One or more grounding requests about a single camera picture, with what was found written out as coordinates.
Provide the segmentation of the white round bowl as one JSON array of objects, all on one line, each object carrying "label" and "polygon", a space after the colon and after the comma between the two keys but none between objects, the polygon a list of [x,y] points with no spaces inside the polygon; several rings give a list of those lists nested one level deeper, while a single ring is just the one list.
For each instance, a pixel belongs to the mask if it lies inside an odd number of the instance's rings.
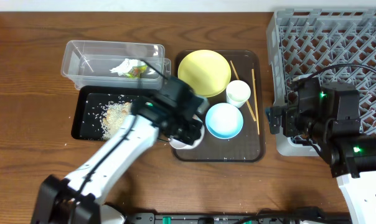
[{"label": "white round bowl", "polygon": [[185,144],[183,142],[180,142],[176,139],[171,139],[169,138],[169,144],[174,148],[174,149],[178,149],[178,150],[191,150],[191,149],[194,149],[196,148],[203,140],[204,138],[204,134],[205,134],[205,124],[202,124],[202,127],[200,129],[200,138],[195,140],[193,145],[188,145],[188,144]]}]

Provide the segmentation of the light blue bowl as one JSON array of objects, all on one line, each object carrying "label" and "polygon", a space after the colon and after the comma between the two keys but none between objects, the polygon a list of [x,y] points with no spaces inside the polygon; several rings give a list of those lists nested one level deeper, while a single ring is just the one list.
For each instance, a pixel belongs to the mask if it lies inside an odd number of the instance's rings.
[{"label": "light blue bowl", "polygon": [[219,139],[231,139],[243,128],[240,110],[228,103],[213,105],[206,113],[205,125],[209,133]]}]

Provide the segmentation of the white paper cup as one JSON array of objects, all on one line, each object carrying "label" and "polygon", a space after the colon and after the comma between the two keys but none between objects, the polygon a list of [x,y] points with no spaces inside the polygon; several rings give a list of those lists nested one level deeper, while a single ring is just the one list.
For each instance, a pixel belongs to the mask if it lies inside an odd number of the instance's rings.
[{"label": "white paper cup", "polygon": [[234,80],[226,87],[226,101],[227,103],[240,108],[251,95],[251,89],[247,83],[241,80]]}]

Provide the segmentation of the green snack wrapper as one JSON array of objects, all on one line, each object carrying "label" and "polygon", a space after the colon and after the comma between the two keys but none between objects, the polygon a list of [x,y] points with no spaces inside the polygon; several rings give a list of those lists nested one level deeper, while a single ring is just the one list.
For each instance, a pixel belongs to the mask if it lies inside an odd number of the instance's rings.
[{"label": "green snack wrapper", "polygon": [[147,65],[133,66],[128,72],[125,73],[127,77],[139,78],[147,70]]}]

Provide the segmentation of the rice and food scraps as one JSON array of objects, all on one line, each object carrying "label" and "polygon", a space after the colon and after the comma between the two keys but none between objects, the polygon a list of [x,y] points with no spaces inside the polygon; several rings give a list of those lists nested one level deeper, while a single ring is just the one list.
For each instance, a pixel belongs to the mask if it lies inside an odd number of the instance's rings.
[{"label": "rice and food scraps", "polygon": [[81,136],[107,141],[120,129],[131,113],[135,96],[90,93],[86,100]]}]

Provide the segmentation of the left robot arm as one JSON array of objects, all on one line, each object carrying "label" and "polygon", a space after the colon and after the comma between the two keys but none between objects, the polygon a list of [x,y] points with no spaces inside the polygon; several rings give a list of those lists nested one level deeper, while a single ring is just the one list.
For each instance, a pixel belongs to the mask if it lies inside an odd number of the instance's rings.
[{"label": "left robot arm", "polygon": [[208,105],[176,77],[139,95],[117,133],[89,160],[64,179],[50,175],[41,183],[31,222],[124,223],[126,217],[105,204],[110,190],[160,135],[193,145],[203,126],[194,116]]}]

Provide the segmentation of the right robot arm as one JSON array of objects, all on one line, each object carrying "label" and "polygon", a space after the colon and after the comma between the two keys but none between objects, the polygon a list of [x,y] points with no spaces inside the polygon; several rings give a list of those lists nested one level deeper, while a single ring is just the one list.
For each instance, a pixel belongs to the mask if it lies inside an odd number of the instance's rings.
[{"label": "right robot arm", "polygon": [[305,135],[329,165],[353,223],[376,223],[376,137],[360,132],[359,91],[317,78],[294,83],[293,105],[266,109],[271,134]]}]

